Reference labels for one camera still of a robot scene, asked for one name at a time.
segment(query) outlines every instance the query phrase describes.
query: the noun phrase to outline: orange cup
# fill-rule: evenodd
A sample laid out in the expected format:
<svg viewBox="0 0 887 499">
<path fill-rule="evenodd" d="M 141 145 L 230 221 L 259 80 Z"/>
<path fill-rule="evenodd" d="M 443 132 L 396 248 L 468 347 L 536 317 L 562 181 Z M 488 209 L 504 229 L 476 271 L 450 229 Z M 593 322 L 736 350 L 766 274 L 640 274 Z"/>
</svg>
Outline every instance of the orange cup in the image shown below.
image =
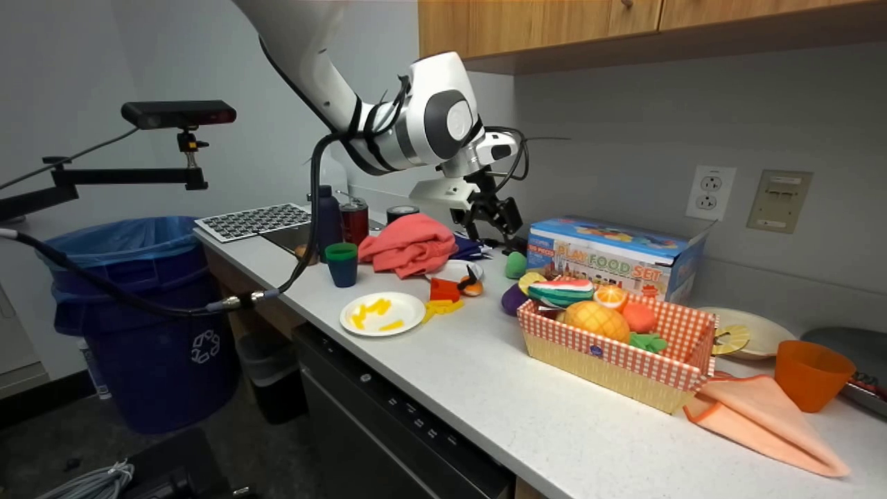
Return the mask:
<svg viewBox="0 0 887 499">
<path fill-rule="evenodd" d="M 856 367 L 820 345 L 783 342 L 777 353 L 777 382 L 804 411 L 823 411 L 853 378 Z"/>
</svg>

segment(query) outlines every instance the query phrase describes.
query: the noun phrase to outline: wicker basket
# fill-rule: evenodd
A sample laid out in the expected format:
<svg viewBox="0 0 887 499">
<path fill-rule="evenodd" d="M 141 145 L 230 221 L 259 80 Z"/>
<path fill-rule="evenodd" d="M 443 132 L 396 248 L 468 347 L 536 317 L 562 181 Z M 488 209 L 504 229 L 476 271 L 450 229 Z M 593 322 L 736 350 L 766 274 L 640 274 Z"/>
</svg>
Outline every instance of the wicker basket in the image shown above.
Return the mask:
<svg viewBox="0 0 887 499">
<path fill-rule="evenodd" d="M 526 353 L 543 364 L 605 385 L 615 393 L 676 414 L 709 371 L 715 317 L 694 307 L 629 297 L 658 314 L 665 353 L 652 356 L 605 336 L 561 325 L 525 303 L 518 325 Z"/>
</svg>

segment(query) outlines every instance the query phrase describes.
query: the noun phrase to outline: cabinet door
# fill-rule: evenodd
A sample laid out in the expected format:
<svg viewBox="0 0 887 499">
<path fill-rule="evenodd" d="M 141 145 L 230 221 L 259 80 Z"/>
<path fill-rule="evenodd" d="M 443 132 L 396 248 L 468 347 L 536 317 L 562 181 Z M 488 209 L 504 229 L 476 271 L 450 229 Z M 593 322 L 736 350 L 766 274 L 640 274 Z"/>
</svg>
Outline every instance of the cabinet door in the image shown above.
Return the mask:
<svg viewBox="0 0 887 499">
<path fill-rule="evenodd" d="M 860 5 L 874 0 L 664 0 L 664 30 Z"/>
<path fill-rule="evenodd" d="M 659 0 L 422 0 L 422 53 L 463 59 L 652 34 Z"/>
</svg>

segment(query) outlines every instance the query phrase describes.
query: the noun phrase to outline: dishwasher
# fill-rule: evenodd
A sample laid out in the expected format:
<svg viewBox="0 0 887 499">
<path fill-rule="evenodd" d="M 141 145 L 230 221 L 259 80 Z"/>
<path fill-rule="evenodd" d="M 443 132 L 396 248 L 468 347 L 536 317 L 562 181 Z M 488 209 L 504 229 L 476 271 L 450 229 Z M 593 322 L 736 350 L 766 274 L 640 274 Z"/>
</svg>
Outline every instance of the dishwasher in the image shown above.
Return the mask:
<svg viewBox="0 0 887 499">
<path fill-rule="evenodd" d="M 504 499 L 514 475 L 334 338 L 293 336 L 328 499 Z"/>
</svg>

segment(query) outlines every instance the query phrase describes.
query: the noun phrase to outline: light switch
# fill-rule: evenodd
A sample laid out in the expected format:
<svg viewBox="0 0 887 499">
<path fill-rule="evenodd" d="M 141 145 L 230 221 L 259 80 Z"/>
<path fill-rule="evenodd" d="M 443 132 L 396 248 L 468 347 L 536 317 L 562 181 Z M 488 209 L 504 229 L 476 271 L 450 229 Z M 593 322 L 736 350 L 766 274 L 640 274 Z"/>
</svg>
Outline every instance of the light switch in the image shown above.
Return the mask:
<svg viewBox="0 0 887 499">
<path fill-rule="evenodd" d="M 797 232 L 812 171 L 766 169 L 759 175 L 748 228 Z"/>
</svg>

